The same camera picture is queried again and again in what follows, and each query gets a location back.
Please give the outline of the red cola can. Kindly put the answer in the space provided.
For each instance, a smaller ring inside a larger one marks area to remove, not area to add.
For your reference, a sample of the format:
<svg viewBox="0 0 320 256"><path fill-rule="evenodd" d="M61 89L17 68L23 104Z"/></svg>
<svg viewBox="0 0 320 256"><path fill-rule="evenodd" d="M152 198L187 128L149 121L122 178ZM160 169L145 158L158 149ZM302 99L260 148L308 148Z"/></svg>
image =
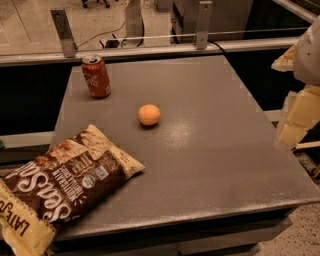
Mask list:
<svg viewBox="0 0 320 256"><path fill-rule="evenodd" d="M96 54L82 59L82 71L93 98L106 98L111 93L110 80L104 60Z"/></svg>

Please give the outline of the white pedestal base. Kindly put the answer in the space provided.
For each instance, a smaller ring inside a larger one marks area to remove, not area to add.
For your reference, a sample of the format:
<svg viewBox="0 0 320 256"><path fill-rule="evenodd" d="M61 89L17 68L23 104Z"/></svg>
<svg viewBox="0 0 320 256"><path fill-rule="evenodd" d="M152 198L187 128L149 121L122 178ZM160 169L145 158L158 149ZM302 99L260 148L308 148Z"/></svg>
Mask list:
<svg viewBox="0 0 320 256"><path fill-rule="evenodd" d="M125 32L122 46L125 48L139 47L144 39L144 22L140 0L125 2Z"/></svg>

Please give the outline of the brown tortilla chips bag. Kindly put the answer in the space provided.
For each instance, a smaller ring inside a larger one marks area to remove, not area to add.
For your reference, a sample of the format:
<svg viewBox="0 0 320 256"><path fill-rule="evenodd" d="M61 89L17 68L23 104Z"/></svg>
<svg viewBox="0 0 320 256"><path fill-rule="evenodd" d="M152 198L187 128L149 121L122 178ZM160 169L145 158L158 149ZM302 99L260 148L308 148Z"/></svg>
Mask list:
<svg viewBox="0 0 320 256"><path fill-rule="evenodd" d="M95 126L0 178L0 224L15 256L44 256L79 218L144 169Z"/></svg>

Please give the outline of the left metal railing bracket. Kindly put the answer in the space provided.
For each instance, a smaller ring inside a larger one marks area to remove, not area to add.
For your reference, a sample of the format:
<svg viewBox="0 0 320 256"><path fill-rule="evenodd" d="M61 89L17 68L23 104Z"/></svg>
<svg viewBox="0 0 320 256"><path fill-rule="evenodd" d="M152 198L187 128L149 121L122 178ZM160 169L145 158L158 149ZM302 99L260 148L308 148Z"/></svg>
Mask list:
<svg viewBox="0 0 320 256"><path fill-rule="evenodd" d="M66 58L73 58L76 55L77 46L72 35L65 9L51 9L50 13L60 40L63 55Z"/></svg>

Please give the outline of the right metal railing bracket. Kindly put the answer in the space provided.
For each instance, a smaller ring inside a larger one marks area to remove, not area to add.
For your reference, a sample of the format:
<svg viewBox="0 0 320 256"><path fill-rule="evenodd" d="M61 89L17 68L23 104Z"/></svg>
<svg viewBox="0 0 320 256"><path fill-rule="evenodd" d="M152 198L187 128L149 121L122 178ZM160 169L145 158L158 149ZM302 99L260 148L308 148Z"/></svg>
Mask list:
<svg viewBox="0 0 320 256"><path fill-rule="evenodd" d="M204 50L207 47L211 9L211 0L199 1L198 21L195 33L195 45L198 50Z"/></svg>

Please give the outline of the orange fruit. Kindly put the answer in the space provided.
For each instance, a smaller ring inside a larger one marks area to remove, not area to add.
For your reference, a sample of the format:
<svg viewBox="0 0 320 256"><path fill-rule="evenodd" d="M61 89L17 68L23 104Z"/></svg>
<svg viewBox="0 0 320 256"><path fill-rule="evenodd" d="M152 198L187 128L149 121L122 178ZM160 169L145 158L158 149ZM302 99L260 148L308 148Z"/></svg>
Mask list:
<svg viewBox="0 0 320 256"><path fill-rule="evenodd" d="M153 104L146 104L138 111L139 121L145 126L156 124L160 120L160 109Z"/></svg>

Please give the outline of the horizontal metal rail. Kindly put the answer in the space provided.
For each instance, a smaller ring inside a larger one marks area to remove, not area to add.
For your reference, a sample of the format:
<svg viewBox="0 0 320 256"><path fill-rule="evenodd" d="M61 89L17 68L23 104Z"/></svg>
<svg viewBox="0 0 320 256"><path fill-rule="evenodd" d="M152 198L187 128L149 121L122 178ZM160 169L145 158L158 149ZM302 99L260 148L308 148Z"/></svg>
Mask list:
<svg viewBox="0 0 320 256"><path fill-rule="evenodd" d="M207 47L203 50L199 50L195 45L192 44L175 44L171 46L156 47L113 48L111 50L80 51L77 52L74 57L65 57L62 53L4 55L0 57L0 66L6 67L49 63L73 63L80 62L83 57L89 54L98 54L109 61L123 61L143 57L175 58L182 56L215 55L222 53L220 48L222 48L226 53L287 49L293 44L297 43L298 40L298 37L284 37L219 41L217 45L208 43Z"/></svg>

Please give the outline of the metal railing bracket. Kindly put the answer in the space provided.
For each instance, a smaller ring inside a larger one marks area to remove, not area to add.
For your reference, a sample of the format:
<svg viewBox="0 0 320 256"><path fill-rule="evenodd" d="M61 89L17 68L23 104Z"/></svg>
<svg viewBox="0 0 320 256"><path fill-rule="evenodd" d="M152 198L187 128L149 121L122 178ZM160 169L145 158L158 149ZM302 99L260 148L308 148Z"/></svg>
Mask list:
<svg viewBox="0 0 320 256"><path fill-rule="evenodd" d="M198 21L195 33L195 45L198 50L204 50L207 47L211 9L211 0L199 1Z"/></svg>
<svg viewBox="0 0 320 256"><path fill-rule="evenodd" d="M50 13L60 40L63 55L66 58L73 58L76 55L77 46L72 35L65 9L51 9Z"/></svg>

